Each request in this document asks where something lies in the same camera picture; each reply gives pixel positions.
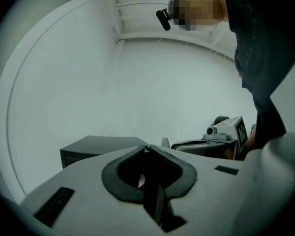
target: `white ceiling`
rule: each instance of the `white ceiling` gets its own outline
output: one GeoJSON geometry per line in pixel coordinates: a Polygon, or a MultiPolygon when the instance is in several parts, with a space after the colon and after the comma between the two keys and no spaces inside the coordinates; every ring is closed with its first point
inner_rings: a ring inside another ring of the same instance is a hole
{"type": "Polygon", "coordinates": [[[168,7],[169,0],[104,0],[116,39],[170,38],[201,45],[234,59],[236,36],[222,22],[198,31],[184,31],[172,25],[165,31],[155,13],[168,7]]]}

